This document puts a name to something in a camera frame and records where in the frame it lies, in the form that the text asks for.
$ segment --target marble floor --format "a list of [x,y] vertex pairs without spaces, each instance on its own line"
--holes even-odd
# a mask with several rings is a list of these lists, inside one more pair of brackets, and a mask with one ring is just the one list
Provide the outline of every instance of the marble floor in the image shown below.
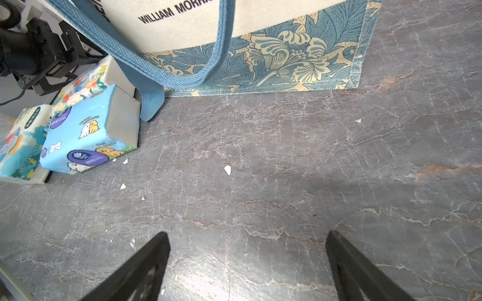
[[171,99],[116,162],[0,184],[0,261],[74,301],[166,231],[160,300],[334,301],[337,229],[416,299],[480,301],[481,22],[385,0],[358,89]]

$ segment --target rust-colored stain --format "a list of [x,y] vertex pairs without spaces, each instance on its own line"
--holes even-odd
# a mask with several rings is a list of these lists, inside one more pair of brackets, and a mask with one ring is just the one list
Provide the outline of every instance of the rust-colored stain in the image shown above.
[[482,165],[474,164],[461,166],[457,168],[447,168],[439,165],[429,165],[422,167],[415,176],[415,180],[419,181],[425,177],[436,176],[436,173],[456,173],[456,172],[468,172],[471,170],[482,170]]
[[469,293],[469,301],[476,301],[480,297],[479,290],[474,288]]
[[397,81],[398,81],[398,78],[396,78],[395,76],[392,76],[382,81],[381,86],[382,88],[388,89],[393,87],[397,83]]

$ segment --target canvas tote bag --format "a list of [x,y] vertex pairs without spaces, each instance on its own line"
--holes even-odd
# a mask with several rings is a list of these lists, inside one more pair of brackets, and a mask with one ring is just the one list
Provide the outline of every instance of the canvas tote bag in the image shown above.
[[354,88],[380,9],[378,0],[238,0],[236,10],[235,0],[42,2],[116,59],[142,93],[146,121],[164,90]]

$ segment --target white debris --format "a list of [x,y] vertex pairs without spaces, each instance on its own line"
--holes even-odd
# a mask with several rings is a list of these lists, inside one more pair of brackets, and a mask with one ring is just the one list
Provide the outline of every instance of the white debris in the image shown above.
[[134,237],[131,237],[131,242],[129,243],[129,245],[131,245],[131,247],[134,249],[135,251],[135,238]]

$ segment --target bag handle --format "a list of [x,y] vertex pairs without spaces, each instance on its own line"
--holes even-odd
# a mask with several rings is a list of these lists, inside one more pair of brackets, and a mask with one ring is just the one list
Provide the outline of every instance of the bag handle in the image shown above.
[[144,121],[151,119],[161,107],[164,101],[163,85],[173,89],[195,88],[218,71],[228,53],[234,23],[235,0],[220,0],[218,31],[211,58],[200,72],[180,77],[148,62],[88,0],[72,0],[74,5],[69,0],[46,2],[116,59],[126,77],[142,93],[141,119]]

